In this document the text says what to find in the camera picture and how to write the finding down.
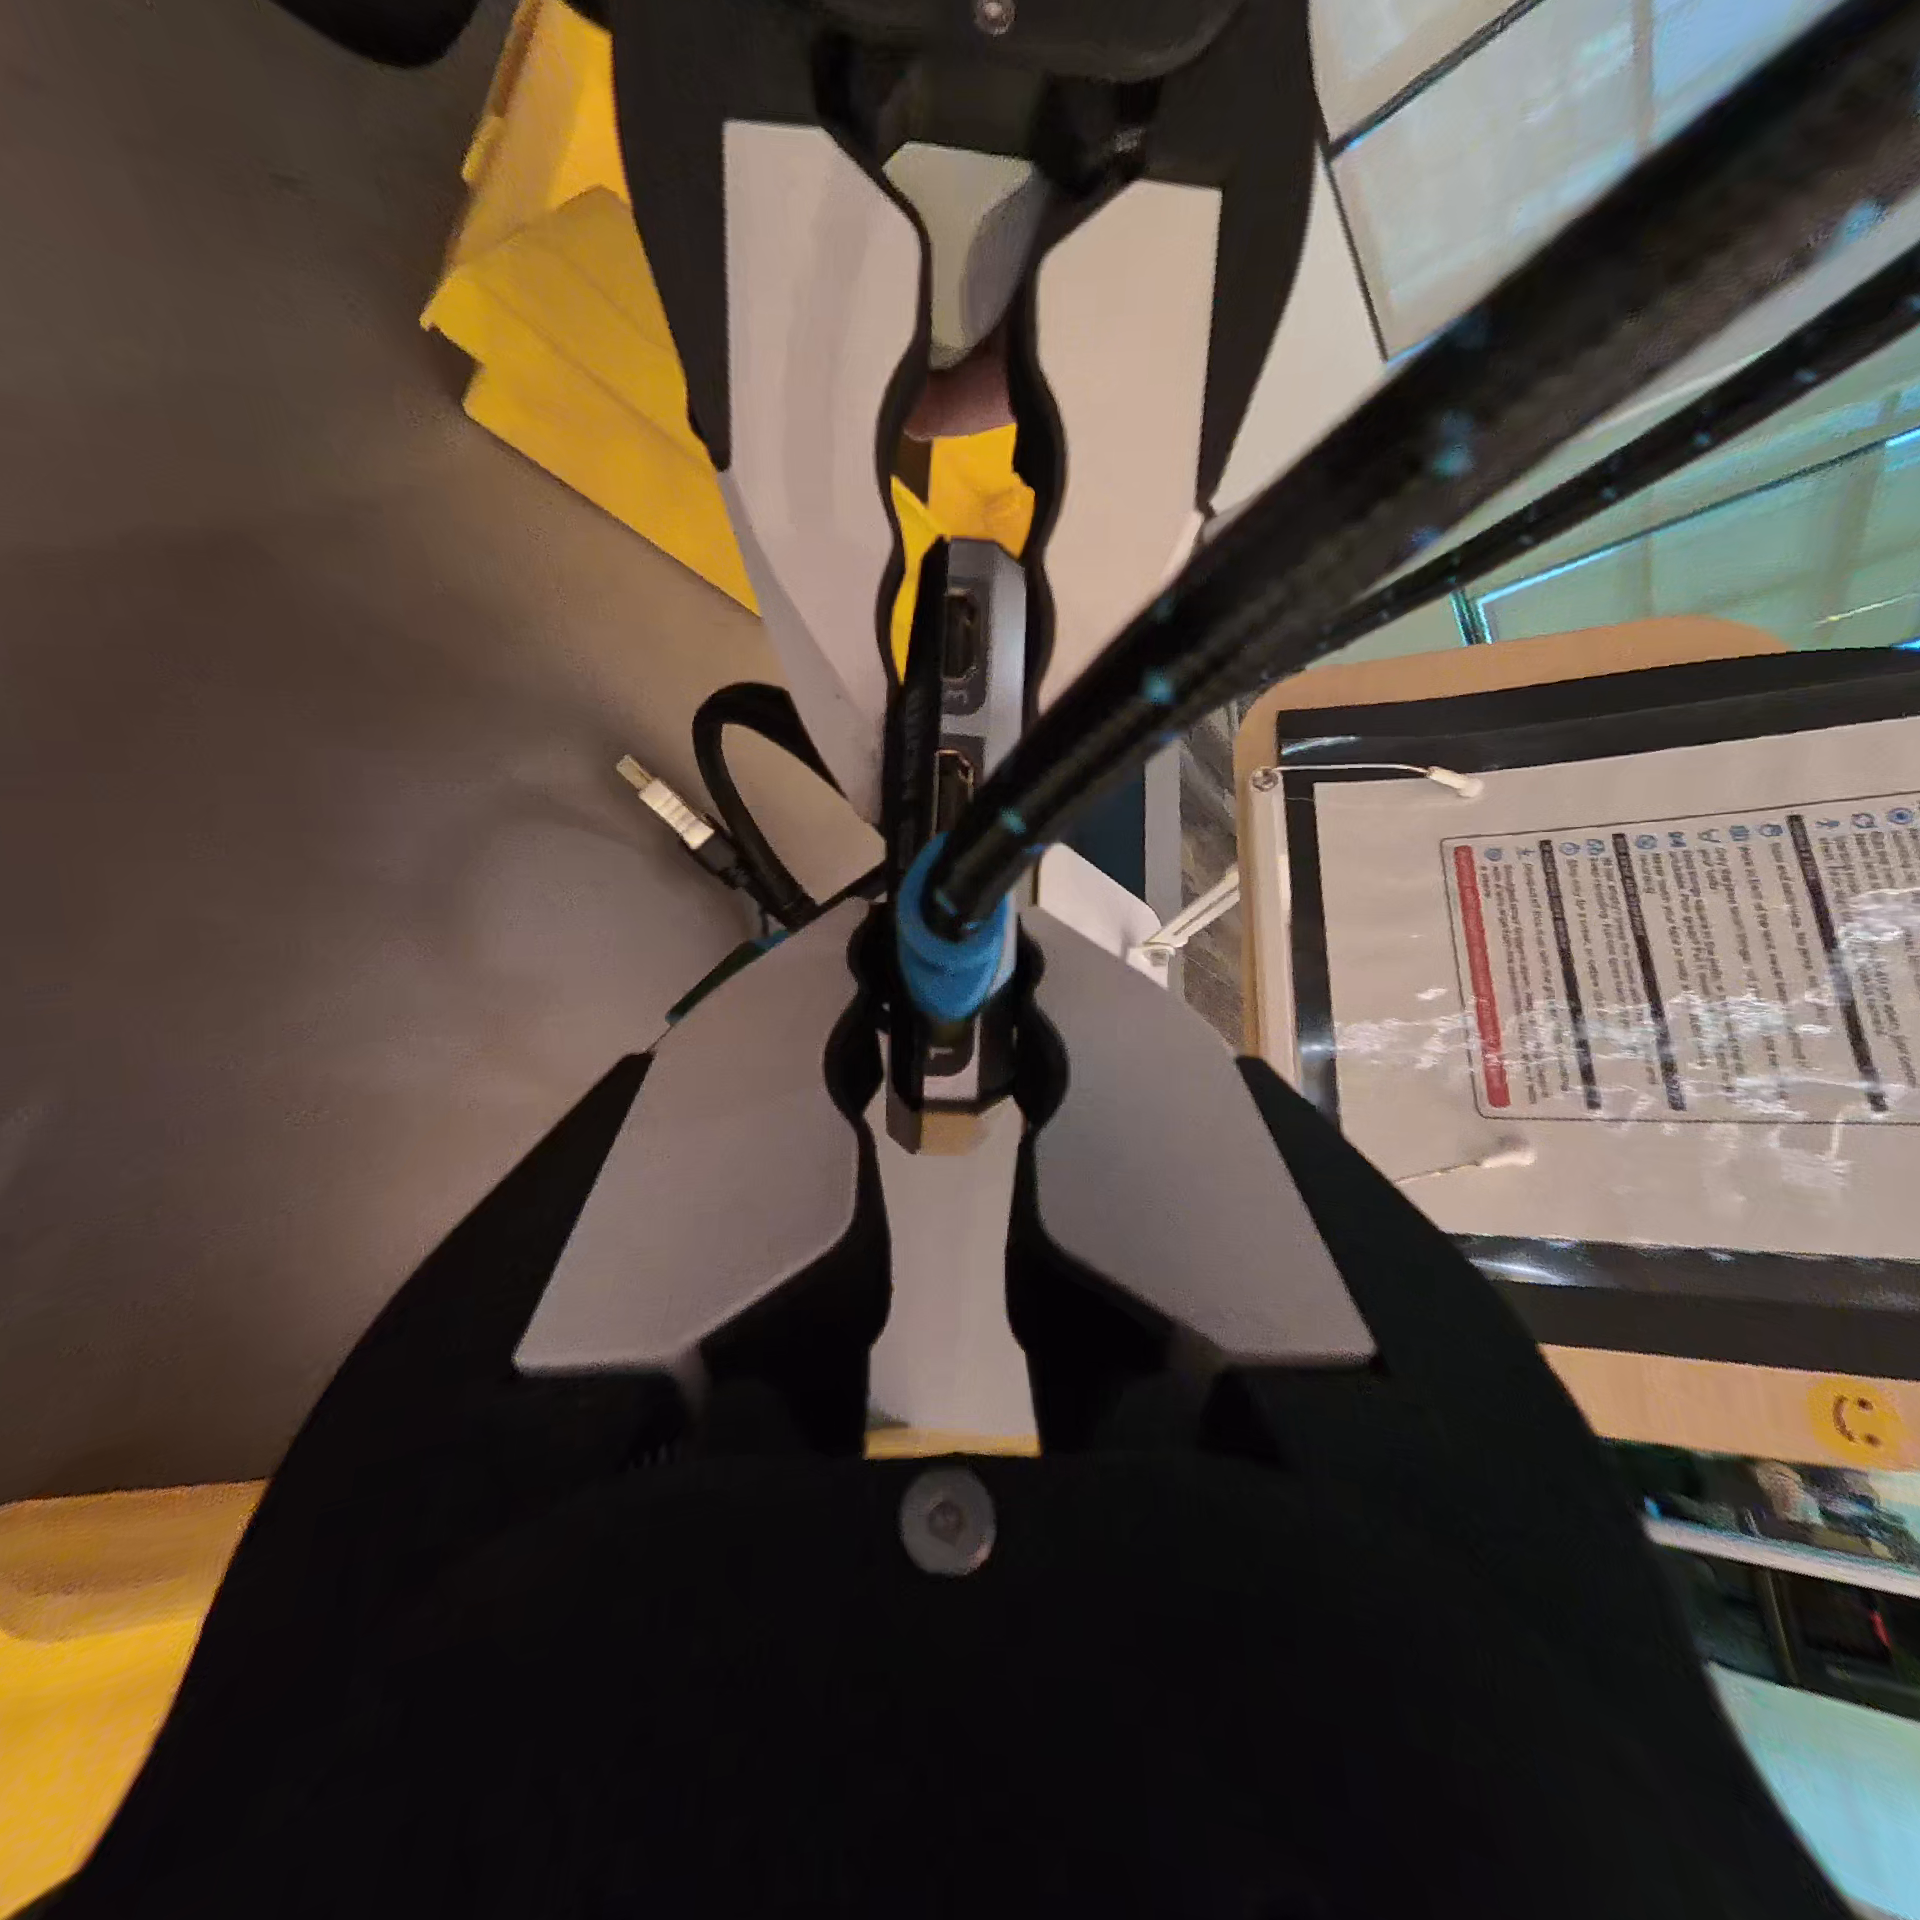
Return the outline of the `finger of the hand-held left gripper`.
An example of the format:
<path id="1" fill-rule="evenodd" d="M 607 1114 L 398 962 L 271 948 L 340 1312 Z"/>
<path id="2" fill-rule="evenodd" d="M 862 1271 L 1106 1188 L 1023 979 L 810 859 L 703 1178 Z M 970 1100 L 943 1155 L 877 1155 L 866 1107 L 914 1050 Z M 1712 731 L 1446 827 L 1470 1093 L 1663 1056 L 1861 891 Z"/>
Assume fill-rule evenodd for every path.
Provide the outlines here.
<path id="1" fill-rule="evenodd" d="M 880 826 L 903 539 L 903 387 L 928 367 L 926 235 L 825 129 L 721 132 L 728 447 L 720 484 L 783 685 Z"/>
<path id="2" fill-rule="evenodd" d="M 1221 193 L 1135 181 L 1033 272 L 1014 450 L 1047 612 L 1037 707 L 1054 707 L 1189 561 L 1209 391 Z"/>

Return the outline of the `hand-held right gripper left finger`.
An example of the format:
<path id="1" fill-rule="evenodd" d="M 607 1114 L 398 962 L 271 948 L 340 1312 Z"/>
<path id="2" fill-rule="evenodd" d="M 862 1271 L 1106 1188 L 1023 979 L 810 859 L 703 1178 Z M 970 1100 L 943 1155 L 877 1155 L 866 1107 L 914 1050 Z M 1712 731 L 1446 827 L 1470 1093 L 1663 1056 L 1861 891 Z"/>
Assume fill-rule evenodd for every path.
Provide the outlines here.
<path id="1" fill-rule="evenodd" d="M 862 913 L 828 913 L 702 997 L 653 1050 L 513 1363 L 681 1371 L 857 1219 L 857 1129 L 828 1085 Z"/>

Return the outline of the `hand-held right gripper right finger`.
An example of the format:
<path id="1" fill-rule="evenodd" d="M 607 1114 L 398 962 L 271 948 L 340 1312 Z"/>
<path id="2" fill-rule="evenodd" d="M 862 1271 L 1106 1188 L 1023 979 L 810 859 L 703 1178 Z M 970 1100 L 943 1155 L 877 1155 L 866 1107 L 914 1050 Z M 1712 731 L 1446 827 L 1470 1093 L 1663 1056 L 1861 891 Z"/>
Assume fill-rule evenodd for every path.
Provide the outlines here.
<path id="1" fill-rule="evenodd" d="M 1352 1369 L 1349 1284 L 1218 1033 L 1082 933 L 1020 927 L 1007 1316 L 1029 1369 Z"/>

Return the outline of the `yellow plastic bin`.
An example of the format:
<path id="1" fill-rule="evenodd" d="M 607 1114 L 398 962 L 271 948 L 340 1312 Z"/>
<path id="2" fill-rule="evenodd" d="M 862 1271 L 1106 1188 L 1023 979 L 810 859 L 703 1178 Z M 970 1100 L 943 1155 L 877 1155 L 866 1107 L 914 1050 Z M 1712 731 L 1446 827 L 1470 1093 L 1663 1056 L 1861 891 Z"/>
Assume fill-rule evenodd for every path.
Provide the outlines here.
<path id="1" fill-rule="evenodd" d="M 89 1857 L 148 1757 L 260 1479 L 1 1508 L 1 1916 Z"/>
<path id="2" fill-rule="evenodd" d="M 640 27 L 642 51 L 724 82 L 741 7 L 753 5 L 610 5 L 607 27 L 591 24 L 599 5 L 517 5 L 421 325 L 471 359 L 471 421 L 757 612 L 632 219 L 615 36 Z M 1023 160 L 937 147 L 901 147 L 884 178 L 928 229 L 929 363 L 958 373 L 1009 314 L 1049 183 Z M 1007 424 L 903 441 L 895 665 L 934 539 L 997 539 L 1020 557 L 1034 493 L 1014 452 Z"/>

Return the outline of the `person's left hand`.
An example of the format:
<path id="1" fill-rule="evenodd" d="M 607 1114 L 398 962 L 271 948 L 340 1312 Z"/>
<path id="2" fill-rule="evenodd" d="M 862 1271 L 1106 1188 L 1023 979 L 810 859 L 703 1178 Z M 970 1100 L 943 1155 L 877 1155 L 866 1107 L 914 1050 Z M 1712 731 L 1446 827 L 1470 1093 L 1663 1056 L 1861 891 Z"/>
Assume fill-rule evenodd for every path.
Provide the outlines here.
<path id="1" fill-rule="evenodd" d="M 911 401 L 903 435 L 911 441 L 970 440 L 1014 421 L 1007 376 L 998 359 L 966 359 L 928 373 Z"/>

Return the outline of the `white tablet stand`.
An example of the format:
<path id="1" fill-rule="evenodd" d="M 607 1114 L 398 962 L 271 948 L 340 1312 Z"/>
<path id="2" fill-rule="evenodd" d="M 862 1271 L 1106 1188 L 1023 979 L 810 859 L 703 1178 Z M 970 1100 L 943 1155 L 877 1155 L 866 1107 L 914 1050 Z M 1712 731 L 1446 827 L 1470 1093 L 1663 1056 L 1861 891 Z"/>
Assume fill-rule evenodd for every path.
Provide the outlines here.
<path id="1" fill-rule="evenodd" d="M 1143 898 L 1066 847 L 1045 853 L 1034 880 L 1034 907 L 1041 914 L 1160 987 L 1169 985 L 1173 962 L 1189 941 L 1234 913 L 1239 898 L 1241 877 L 1228 872 L 1169 920 L 1156 920 Z"/>

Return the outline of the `instruction sheet in clear sleeve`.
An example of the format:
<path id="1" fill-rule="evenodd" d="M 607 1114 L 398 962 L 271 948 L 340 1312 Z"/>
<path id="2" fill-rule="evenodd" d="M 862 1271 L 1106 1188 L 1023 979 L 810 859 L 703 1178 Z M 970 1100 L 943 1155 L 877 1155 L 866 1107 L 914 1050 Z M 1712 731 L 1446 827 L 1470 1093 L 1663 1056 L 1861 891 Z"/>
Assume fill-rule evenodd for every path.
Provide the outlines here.
<path id="1" fill-rule="evenodd" d="M 1336 1120 L 1455 1235 L 1917 1255 L 1917 722 L 1316 799 Z"/>

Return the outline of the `wooden sign board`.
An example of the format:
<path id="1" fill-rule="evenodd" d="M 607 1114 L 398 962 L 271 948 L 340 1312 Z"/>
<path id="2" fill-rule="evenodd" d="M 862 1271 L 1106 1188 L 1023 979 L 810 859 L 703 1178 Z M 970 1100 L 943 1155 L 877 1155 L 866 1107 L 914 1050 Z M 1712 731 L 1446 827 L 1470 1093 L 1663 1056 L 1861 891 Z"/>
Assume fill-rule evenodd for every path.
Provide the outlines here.
<path id="1" fill-rule="evenodd" d="M 1757 737 L 1809 705 L 1818 722 L 1914 707 L 1914 656 L 1878 650 L 1796 653 L 1730 619 L 1661 615 L 1615 628 L 1455 648 L 1446 653 L 1313 667 L 1254 698 L 1234 738 L 1244 1037 L 1316 1111 L 1336 1119 L 1328 964 L 1312 959 L 1321 874 L 1312 808 L 1286 800 L 1281 752 L 1340 733 L 1437 743 L 1519 763 L 1541 752 L 1653 740 L 1693 747 Z M 1917 1465 L 1914 1261 L 1786 1255 L 1661 1255 L 1605 1241 L 1551 1252 L 1543 1281 L 1519 1274 L 1516 1241 L 1473 1241 L 1588 1424 L 1605 1439 L 1722 1457 L 1767 1457 L 1873 1472 L 1817 1453 L 1808 1387 L 1817 1376 L 1890 1383 Z"/>

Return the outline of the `yellow smiley sticker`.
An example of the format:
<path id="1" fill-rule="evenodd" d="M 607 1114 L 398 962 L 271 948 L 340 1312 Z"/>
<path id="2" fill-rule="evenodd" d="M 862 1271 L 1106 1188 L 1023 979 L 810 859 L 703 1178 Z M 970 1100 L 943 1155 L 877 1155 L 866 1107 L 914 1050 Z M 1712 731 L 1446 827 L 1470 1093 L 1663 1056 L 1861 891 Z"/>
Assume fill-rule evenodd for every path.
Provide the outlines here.
<path id="1" fill-rule="evenodd" d="M 1903 1402 L 1890 1383 L 1817 1376 L 1808 1423 L 1817 1453 L 1836 1465 L 1902 1472 L 1913 1451 Z"/>

